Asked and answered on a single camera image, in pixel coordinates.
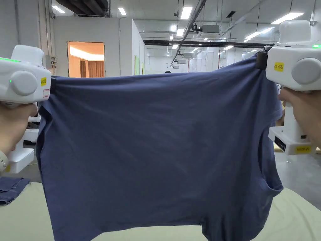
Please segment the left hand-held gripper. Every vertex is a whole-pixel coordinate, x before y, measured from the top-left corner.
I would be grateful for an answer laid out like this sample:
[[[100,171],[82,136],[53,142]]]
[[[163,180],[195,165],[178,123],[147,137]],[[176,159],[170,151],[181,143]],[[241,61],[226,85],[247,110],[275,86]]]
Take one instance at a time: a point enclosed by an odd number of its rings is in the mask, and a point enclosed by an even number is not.
[[[52,75],[42,65],[44,52],[37,47],[16,45],[11,58],[0,59],[0,102],[8,108],[37,104],[49,99]],[[24,148],[24,141],[36,142],[38,129],[27,129],[22,139],[1,164],[7,173],[19,173],[34,158],[34,149]]]

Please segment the person's left hand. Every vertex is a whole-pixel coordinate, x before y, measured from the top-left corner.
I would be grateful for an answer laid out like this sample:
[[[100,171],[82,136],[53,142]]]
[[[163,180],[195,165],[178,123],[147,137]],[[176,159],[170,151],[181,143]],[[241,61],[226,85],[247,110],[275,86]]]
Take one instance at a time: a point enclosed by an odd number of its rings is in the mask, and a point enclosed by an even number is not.
[[[24,104],[10,109],[0,105],[0,151],[6,156],[22,139],[28,125],[28,118],[37,115],[34,104]]]

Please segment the person's right hand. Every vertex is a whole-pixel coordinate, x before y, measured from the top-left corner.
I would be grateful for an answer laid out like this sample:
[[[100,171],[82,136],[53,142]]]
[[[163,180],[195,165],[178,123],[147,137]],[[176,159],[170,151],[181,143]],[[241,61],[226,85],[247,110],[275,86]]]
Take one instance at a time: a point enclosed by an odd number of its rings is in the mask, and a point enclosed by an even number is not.
[[[321,91],[316,90],[311,93],[303,93],[282,88],[279,99],[290,103],[299,127],[308,136],[311,143],[321,148]]]

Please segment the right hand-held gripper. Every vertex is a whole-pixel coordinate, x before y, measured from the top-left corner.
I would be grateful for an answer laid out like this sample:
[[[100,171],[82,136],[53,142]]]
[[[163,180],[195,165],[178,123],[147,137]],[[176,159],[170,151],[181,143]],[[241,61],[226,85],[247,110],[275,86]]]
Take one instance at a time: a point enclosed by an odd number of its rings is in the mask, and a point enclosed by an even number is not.
[[[281,87],[311,92],[321,89],[320,41],[312,41],[307,20],[285,21],[279,27],[279,43],[257,54],[256,67]],[[290,103],[285,106],[284,125],[271,127],[269,138],[286,155],[314,154],[316,146],[300,129]]]

